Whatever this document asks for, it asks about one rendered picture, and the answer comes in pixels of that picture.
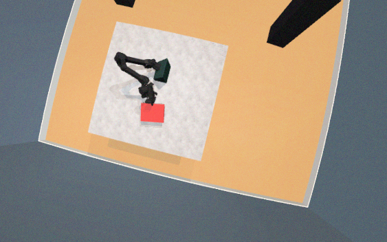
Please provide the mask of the red square slab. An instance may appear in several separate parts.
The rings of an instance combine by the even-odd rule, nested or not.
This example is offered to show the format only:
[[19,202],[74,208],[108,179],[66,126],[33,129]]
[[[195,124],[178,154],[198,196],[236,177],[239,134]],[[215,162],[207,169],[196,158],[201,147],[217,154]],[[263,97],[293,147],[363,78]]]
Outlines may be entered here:
[[141,121],[164,123],[164,104],[141,103]]

